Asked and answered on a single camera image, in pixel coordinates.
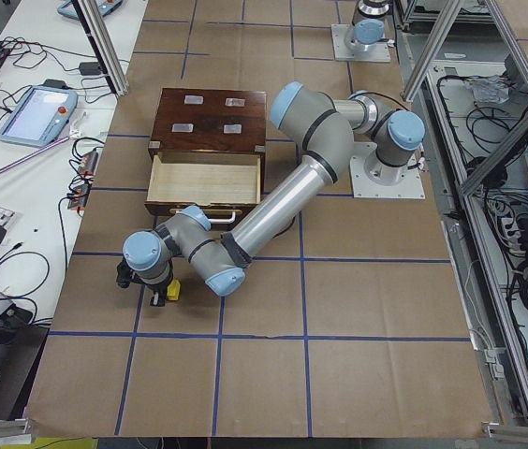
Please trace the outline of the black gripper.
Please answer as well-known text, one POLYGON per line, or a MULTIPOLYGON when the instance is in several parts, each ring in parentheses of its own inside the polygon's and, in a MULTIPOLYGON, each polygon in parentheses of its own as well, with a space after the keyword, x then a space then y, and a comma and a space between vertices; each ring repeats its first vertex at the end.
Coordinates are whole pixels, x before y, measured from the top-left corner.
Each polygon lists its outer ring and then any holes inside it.
POLYGON ((147 286, 152 292, 150 305, 161 307, 166 305, 169 300, 168 285, 173 280, 173 265, 171 261, 158 270, 158 273, 152 278, 141 277, 125 261, 121 261, 117 267, 116 284, 123 289, 130 286, 131 283, 147 286))

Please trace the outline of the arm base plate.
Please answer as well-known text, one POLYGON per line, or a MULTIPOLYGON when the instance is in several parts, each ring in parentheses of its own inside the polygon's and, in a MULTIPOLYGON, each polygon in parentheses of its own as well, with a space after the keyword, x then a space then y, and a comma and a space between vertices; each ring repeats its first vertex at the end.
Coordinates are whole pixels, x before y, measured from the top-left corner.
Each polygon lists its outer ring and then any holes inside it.
POLYGON ((389 167, 376 156, 376 144, 356 142, 349 164, 353 197, 357 199, 423 200, 424 188, 416 157, 402 167, 389 167))
POLYGON ((364 44, 357 40, 351 24, 331 26, 334 60, 340 62, 389 63, 389 46, 377 41, 364 44))

